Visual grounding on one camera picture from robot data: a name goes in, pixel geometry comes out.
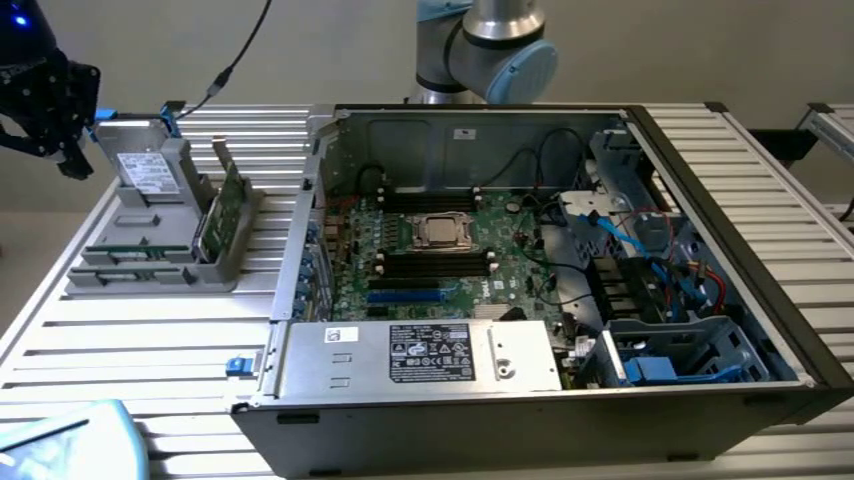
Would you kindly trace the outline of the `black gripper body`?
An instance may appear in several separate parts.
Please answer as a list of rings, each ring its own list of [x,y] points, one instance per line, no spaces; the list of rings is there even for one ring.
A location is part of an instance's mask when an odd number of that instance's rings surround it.
[[[1,3],[1,114],[50,114],[59,136],[81,137],[94,121],[97,67],[69,60],[34,1]]]

